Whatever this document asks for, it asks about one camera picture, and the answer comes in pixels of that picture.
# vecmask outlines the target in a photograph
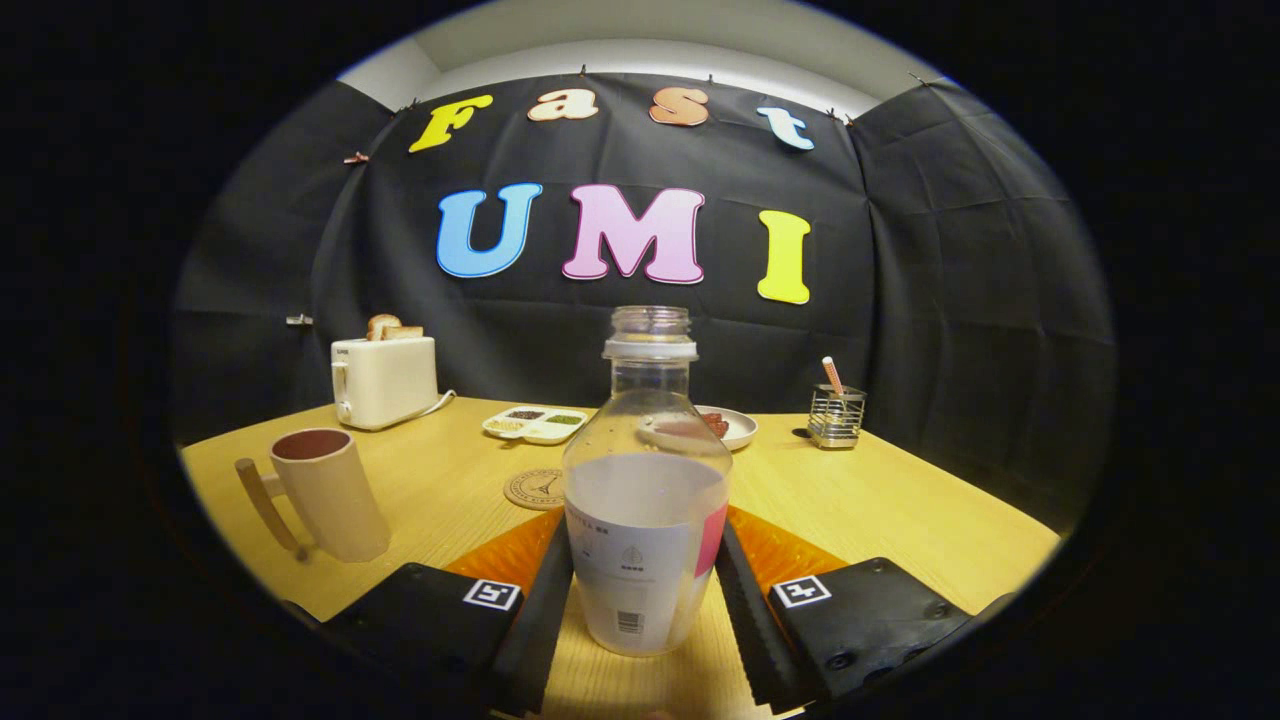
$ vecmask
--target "pink label stripe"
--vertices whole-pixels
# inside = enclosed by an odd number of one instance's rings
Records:
[[[694,571],[694,577],[701,577],[703,573],[712,569],[716,564],[716,551],[719,550],[719,538],[724,533],[724,514],[728,512],[728,503],[721,505],[721,509],[707,516],[707,521],[703,523],[703,547],[698,551],[698,569]]]

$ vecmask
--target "utensil holder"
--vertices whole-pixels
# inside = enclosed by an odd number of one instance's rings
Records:
[[[813,386],[809,404],[809,439],[818,447],[854,447],[863,427],[867,393],[845,386],[837,393],[829,384]]]

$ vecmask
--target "yellow letter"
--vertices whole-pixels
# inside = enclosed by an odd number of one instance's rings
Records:
[[[553,90],[538,99],[541,105],[534,105],[529,111],[530,120],[558,120],[568,118],[581,120],[600,111],[595,106],[595,94],[590,90]]]
[[[809,223],[778,210],[762,210],[760,222],[769,228],[769,265],[755,290],[768,300],[796,305],[809,302],[800,252],[804,236],[809,234]]]
[[[457,129],[467,124],[467,120],[475,114],[474,108],[488,108],[489,105],[493,105],[493,95],[481,95],[440,105],[431,110],[431,122],[426,123],[422,137],[417,138],[417,142],[413,145],[410,145],[408,151],[417,152],[419,150],[444,145],[449,141],[449,129]]]

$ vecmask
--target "bread slice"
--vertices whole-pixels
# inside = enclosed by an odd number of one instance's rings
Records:
[[[401,328],[384,327],[383,340],[401,340],[406,337],[422,337],[422,325],[407,325]]]
[[[365,338],[370,342],[383,340],[383,333],[388,327],[401,327],[399,318],[396,315],[388,315],[387,313],[374,315],[369,319],[369,334],[366,334]]]

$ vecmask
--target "white ceiling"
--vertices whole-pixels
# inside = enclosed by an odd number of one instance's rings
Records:
[[[785,0],[494,0],[415,35],[448,72],[520,50],[581,40],[713,45],[824,76],[878,100],[936,79],[932,65],[872,32]]]

